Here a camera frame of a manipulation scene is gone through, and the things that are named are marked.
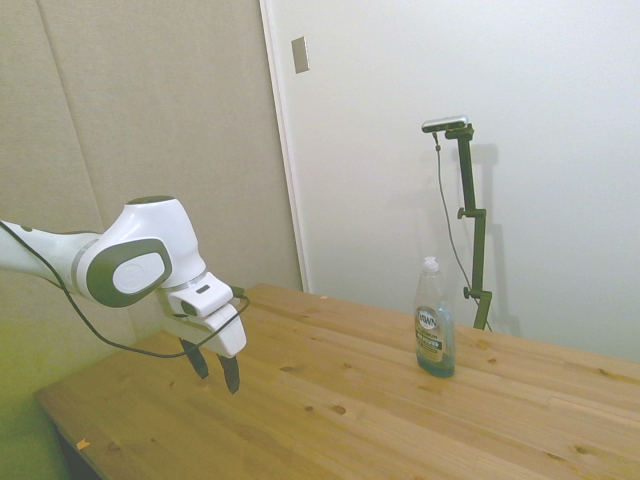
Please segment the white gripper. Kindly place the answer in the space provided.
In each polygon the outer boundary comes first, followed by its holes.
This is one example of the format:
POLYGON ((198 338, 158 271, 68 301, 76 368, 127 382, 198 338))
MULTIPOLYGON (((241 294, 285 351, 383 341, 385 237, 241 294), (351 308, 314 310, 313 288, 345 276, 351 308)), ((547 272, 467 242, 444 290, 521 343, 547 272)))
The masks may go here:
POLYGON ((231 394, 240 388, 239 364, 236 356, 246 346, 246 334, 238 310, 232 303, 226 303, 218 310, 204 317, 184 312, 180 303, 172 306, 166 289, 158 289, 156 297, 167 320, 164 328, 180 337, 183 353, 201 379, 208 377, 208 365, 200 348, 196 345, 212 336, 204 347, 219 354, 218 360, 223 370, 226 386, 231 394))

